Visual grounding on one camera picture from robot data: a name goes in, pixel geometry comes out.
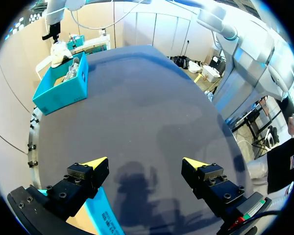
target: white cabinet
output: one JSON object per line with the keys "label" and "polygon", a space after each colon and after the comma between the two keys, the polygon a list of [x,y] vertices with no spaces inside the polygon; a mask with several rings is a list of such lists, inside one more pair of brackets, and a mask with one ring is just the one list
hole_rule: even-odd
{"label": "white cabinet", "polygon": [[152,45],[155,21],[154,13],[137,13],[136,45]]}
{"label": "white cabinet", "polygon": [[184,43],[182,54],[191,60],[204,61],[213,44],[213,37],[210,30],[196,22],[196,15],[192,16],[190,27]]}
{"label": "white cabinet", "polygon": [[153,46],[166,56],[173,56],[171,48],[176,26],[177,17],[157,14]]}

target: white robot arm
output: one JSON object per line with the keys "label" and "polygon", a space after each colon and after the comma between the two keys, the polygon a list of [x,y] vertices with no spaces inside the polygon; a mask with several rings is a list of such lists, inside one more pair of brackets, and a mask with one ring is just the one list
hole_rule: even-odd
{"label": "white robot arm", "polygon": [[[56,41],[64,8],[71,11],[85,4],[110,0],[51,0],[47,7],[49,35]],[[223,119],[233,124],[251,105],[270,95],[282,100],[294,85],[294,55],[285,40],[265,24],[245,21],[246,30],[238,31],[227,23],[226,9],[212,0],[169,0],[200,9],[197,22],[217,33],[217,39],[226,57],[226,67],[213,103]]]}

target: screw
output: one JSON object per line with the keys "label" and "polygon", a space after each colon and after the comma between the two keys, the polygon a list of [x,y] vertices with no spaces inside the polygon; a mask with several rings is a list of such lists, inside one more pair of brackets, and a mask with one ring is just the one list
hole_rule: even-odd
{"label": "screw", "polygon": [[67,197],[67,194],[65,192],[62,192],[62,193],[59,194],[59,197],[64,199],[64,198]]}
{"label": "screw", "polygon": [[20,209],[22,209],[24,206],[25,206],[25,205],[24,205],[23,202],[20,202],[20,203],[19,203],[19,208],[20,208]]}
{"label": "screw", "polygon": [[225,199],[225,201],[228,201],[231,198],[231,194],[226,193],[226,194],[223,195],[223,198]]}
{"label": "screw", "polygon": [[244,186],[239,186],[239,193],[240,194],[242,194],[242,193],[244,193],[245,192],[245,188],[244,188]]}
{"label": "screw", "polygon": [[216,180],[215,179],[209,179],[209,184],[212,186],[212,185],[215,185],[216,184]]}
{"label": "screw", "polygon": [[81,179],[75,179],[75,183],[76,183],[77,185],[81,185],[81,182],[82,182]]}
{"label": "screw", "polygon": [[227,180],[227,176],[226,175],[221,175],[221,180],[222,181],[226,181]]}
{"label": "screw", "polygon": [[28,202],[28,203],[30,203],[32,200],[33,200],[32,197],[28,197],[28,198],[27,198],[27,202]]}

